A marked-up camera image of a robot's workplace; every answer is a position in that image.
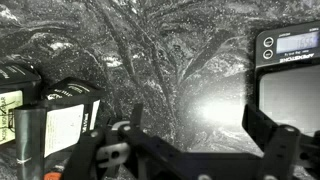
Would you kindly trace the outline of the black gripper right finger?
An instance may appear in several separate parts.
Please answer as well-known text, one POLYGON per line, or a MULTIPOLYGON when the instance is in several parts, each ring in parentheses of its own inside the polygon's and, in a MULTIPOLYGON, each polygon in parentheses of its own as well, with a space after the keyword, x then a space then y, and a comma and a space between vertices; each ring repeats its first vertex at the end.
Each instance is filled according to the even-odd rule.
POLYGON ((259 180, 292 180, 299 140, 296 128, 279 126, 264 151, 259 180))

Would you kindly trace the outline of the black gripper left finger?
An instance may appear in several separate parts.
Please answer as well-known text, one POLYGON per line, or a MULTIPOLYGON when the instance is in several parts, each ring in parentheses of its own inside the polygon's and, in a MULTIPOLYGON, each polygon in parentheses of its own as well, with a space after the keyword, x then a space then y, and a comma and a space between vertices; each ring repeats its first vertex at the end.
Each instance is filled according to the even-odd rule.
POLYGON ((68 160, 61 180, 100 180, 96 153, 104 140, 100 130, 83 133, 68 160))

